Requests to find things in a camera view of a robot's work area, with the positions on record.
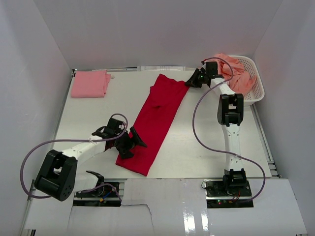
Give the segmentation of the red t shirt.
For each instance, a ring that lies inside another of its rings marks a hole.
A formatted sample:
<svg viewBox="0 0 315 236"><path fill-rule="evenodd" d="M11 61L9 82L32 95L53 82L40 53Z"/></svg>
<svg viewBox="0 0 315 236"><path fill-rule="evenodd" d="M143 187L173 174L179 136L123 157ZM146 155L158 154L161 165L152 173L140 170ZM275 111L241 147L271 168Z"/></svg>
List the red t shirt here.
<svg viewBox="0 0 315 236"><path fill-rule="evenodd" d="M129 159L118 155L116 165L148 175L188 89L184 81L159 74L133 125L147 147L135 146Z"/></svg>

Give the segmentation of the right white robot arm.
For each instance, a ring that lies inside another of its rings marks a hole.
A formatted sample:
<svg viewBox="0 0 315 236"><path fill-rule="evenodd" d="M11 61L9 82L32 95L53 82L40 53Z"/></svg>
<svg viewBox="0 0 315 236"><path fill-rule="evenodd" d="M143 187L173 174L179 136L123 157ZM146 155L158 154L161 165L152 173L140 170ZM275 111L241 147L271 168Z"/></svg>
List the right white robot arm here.
<svg viewBox="0 0 315 236"><path fill-rule="evenodd" d="M229 78L224 78L219 72L218 57L202 61L200 69L196 69L193 75L185 82L185 85L192 88L201 88L203 84L209 90L202 95L204 98L211 91L219 96L217 120L221 125L225 150L209 150L224 153L226 156L224 175L222 178L223 192L228 196L239 193L247 183L246 172L240 156L240 125L244 118L244 97L241 93L236 93L229 88L228 82L233 78L232 73Z"/></svg>

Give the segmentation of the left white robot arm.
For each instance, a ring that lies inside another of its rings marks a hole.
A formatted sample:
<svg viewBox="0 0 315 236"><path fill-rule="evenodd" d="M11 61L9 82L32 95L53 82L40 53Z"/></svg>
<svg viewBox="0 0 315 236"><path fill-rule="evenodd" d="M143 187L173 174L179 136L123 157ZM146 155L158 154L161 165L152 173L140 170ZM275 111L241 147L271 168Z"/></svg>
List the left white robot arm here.
<svg viewBox="0 0 315 236"><path fill-rule="evenodd" d="M62 151L50 150L35 179L35 188L61 202L77 192L101 195L107 186L104 177L94 171L78 174L77 169L111 148L115 148L123 159L132 158L133 150L137 147L146 148L135 128L127 131L127 125L127 121L111 117L107 125L94 131L87 141Z"/></svg>

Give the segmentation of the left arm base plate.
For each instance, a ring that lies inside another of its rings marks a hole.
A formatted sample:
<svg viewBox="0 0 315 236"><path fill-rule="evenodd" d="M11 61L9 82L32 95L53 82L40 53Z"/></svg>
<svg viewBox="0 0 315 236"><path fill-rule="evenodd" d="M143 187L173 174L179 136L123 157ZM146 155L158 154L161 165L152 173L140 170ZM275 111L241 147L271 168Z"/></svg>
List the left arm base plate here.
<svg viewBox="0 0 315 236"><path fill-rule="evenodd" d="M115 192L118 192L121 199L124 195L125 183L123 181L110 181L113 187L106 185L94 192L89 193L76 193L73 206L74 207L120 207L121 201Z"/></svg>

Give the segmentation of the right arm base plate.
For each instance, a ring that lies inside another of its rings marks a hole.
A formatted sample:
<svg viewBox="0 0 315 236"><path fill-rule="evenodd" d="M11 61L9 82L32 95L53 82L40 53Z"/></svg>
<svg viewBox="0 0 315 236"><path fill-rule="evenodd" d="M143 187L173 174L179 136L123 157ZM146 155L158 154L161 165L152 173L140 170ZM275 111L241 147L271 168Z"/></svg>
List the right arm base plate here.
<svg viewBox="0 0 315 236"><path fill-rule="evenodd" d="M253 208L252 191L247 181L245 186L226 190L222 180L203 180L201 188L205 190L208 209Z"/></svg>

